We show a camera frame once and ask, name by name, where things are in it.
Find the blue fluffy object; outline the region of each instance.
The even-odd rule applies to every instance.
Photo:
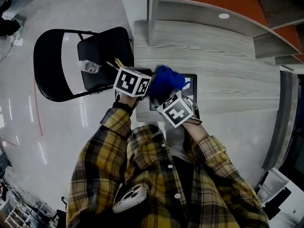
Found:
[[[182,90],[187,84],[185,77],[166,66],[160,66],[156,78],[149,88],[149,94],[155,99],[169,96],[174,89]]]

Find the black folding chair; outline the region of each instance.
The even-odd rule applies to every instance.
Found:
[[[101,64],[97,74],[81,72],[87,92],[74,95],[66,81],[61,63],[62,39],[65,33],[76,33],[80,60]],[[92,35],[83,39],[82,35]],[[133,53],[126,29],[116,27],[101,33],[91,31],[51,29],[43,33],[34,48],[34,73],[38,89],[51,101],[63,102],[113,88],[117,70],[106,64],[119,58],[126,67],[134,65]]]

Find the yellow plaid shirt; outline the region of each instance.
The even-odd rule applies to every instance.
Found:
[[[215,137],[196,145],[188,137],[187,154],[194,165],[189,173],[193,176],[189,204],[160,129],[148,125],[131,131],[130,126],[125,110],[109,109],[81,151],[68,197],[68,228],[115,227],[106,219],[113,216],[120,183],[126,187],[142,183],[149,190],[145,216],[130,217],[139,219],[136,227],[269,227],[257,195]],[[128,219],[123,224],[130,227]]]

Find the chair backrest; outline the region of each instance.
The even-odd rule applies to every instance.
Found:
[[[34,73],[40,92],[52,101],[74,98],[63,73],[62,39],[66,30],[51,29],[43,33],[34,48]]]

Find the chopsticks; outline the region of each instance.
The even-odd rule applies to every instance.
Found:
[[[112,63],[110,63],[110,62],[106,62],[108,65],[110,65],[111,67],[113,67],[113,68],[115,68],[116,70],[119,70],[117,67],[115,67]]]
[[[115,59],[115,63],[118,65],[118,67],[124,67],[123,63],[118,59],[118,58],[114,58]],[[111,67],[115,68],[116,70],[119,70],[117,67],[115,67],[112,63],[106,61],[106,63],[108,65],[110,65]]]

